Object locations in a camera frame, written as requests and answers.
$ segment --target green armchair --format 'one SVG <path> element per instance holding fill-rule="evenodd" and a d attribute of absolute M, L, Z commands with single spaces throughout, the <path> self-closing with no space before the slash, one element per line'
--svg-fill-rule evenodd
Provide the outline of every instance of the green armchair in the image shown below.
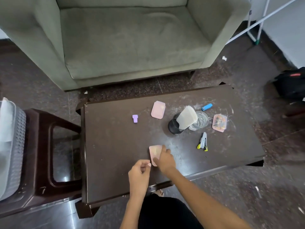
<path fill-rule="evenodd" d="M 209 67 L 247 0 L 1 0 L 0 28 L 62 90 Z"/>

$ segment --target chair armrest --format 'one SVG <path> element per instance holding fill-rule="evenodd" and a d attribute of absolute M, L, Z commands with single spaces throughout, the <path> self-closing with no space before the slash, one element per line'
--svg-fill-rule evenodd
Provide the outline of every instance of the chair armrest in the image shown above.
<path fill-rule="evenodd" d="M 212 46 L 200 68 L 215 61 L 227 41 L 249 13 L 248 0 L 188 0 L 187 8 Z"/>
<path fill-rule="evenodd" d="M 1 0 L 0 28 L 61 89 L 76 89 L 65 65 L 56 0 Z"/>

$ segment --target table top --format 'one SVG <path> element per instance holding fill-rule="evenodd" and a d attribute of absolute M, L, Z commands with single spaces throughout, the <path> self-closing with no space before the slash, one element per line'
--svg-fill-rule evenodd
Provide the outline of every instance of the table top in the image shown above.
<path fill-rule="evenodd" d="M 150 115 L 157 100 L 166 104 L 162 119 Z M 231 86 L 220 85 L 86 104 L 82 116 L 84 201 L 99 202 L 128 194 L 128 171 L 137 160 L 150 159 L 152 145 L 165 144 L 171 149 L 177 169 L 186 177 L 262 160 L 264 150 L 240 102 Z M 187 105 L 199 111 L 208 103 L 213 107 L 205 111 L 210 118 L 207 127 L 197 131 L 187 129 L 179 135 L 169 132 L 168 122 L 176 113 Z M 135 114 L 139 116 L 138 123 L 133 123 Z M 224 132 L 212 129 L 215 114 L 228 116 Z M 207 133 L 207 152 L 196 148 L 203 132 Z M 149 186 L 166 181 L 159 169 L 152 166 Z"/>

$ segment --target brown plastic chair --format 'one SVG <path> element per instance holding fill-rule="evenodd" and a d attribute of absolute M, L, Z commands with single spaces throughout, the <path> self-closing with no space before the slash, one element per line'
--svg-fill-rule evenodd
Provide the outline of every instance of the brown plastic chair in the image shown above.
<path fill-rule="evenodd" d="M 50 113 L 28 109 L 24 159 L 18 190 L 0 201 L 0 218 L 64 198 L 81 196 L 81 180 L 56 182 L 53 177 L 53 128 L 80 134 L 81 127 Z"/>

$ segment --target pink card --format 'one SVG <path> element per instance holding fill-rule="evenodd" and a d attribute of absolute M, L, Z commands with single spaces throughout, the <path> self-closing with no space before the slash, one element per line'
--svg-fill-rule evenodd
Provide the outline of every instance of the pink card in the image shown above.
<path fill-rule="evenodd" d="M 162 119 L 165 111 L 165 103 L 156 101 L 153 104 L 152 108 L 152 117 L 157 118 L 157 119 Z"/>
<path fill-rule="evenodd" d="M 160 158 L 161 150 L 162 150 L 162 145 L 153 145 L 149 147 L 150 159 L 152 161 L 153 166 L 157 166 L 153 161 L 153 159 Z"/>

